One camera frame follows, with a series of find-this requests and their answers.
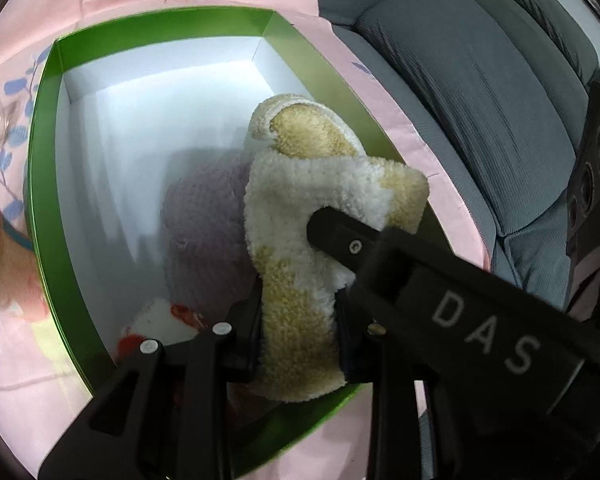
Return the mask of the red and white sock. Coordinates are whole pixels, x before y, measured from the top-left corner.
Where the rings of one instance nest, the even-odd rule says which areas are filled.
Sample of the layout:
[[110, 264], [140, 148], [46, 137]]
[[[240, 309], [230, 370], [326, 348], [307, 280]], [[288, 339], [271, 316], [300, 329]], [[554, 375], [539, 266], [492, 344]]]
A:
[[117, 361], [126, 359], [147, 339], [170, 346], [191, 340], [207, 328], [206, 320], [190, 307], [155, 298], [122, 328], [117, 344]]

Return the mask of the pink gum canister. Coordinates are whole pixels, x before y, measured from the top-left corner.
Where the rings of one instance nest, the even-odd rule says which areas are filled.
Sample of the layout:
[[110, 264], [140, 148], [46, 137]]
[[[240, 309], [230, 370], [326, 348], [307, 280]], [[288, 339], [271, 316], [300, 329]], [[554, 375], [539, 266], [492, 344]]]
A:
[[48, 315], [32, 244], [0, 211], [0, 314], [28, 321]]

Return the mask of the green cardboard box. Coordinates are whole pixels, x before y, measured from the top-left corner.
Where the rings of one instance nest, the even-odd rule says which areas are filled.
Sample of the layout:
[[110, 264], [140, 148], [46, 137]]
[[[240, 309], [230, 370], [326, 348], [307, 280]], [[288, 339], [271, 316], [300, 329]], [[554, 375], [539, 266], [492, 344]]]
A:
[[314, 16], [189, 6], [56, 40], [29, 142], [28, 227], [58, 332], [87, 388], [111, 376], [122, 325], [166, 293], [168, 187], [227, 152], [252, 153], [257, 104], [298, 93], [334, 110], [367, 153], [396, 137], [328, 62]]

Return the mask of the pink printed bed sheet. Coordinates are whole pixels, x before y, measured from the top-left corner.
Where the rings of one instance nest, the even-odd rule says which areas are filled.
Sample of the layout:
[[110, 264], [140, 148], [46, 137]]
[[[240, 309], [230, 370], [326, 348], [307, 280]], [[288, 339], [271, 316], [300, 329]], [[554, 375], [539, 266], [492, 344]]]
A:
[[0, 436], [29, 474], [114, 362], [196, 336], [249, 295], [242, 232], [196, 256], [176, 182], [244, 186], [257, 105], [297, 93], [426, 174], [434, 223], [491, 255], [450, 165], [336, 28], [380, 0], [8, 0], [0, 14]]

